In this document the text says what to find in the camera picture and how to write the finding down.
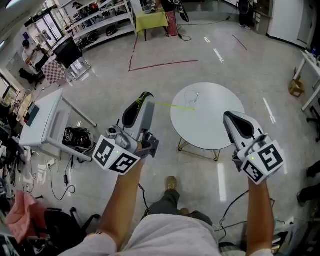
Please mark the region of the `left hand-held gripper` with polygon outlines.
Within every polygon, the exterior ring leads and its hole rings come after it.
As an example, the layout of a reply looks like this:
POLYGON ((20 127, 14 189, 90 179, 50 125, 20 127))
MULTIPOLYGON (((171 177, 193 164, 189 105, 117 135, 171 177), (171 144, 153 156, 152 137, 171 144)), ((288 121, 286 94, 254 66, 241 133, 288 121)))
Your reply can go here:
POLYGON ((140 160, 148 156, 155 157, 159 140, 148 132, 151 128, 155 110, 155 98, 145 91, 123 113, 124 128, 132 128, 132 135, 139 136, 138 141, 117 125, 101 135, 92 154, 92 159, 104 170, 118 175, 128 173, 140 160))

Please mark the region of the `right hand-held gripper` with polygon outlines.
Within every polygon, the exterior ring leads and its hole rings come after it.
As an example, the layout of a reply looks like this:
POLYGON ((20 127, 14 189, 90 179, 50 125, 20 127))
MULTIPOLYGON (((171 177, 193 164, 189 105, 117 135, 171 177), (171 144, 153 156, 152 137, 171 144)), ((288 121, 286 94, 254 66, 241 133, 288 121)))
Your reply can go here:
POLYGON ((236 150, 232 161, 238 171, 243 171, 255 185, 261 184, 283 167, 285 158, 279 143, 263 133, 254 118, 238 111, 226 111, 223 124, 237 149, 240 148, 240 136, 254 139, 243 149, 236 150))

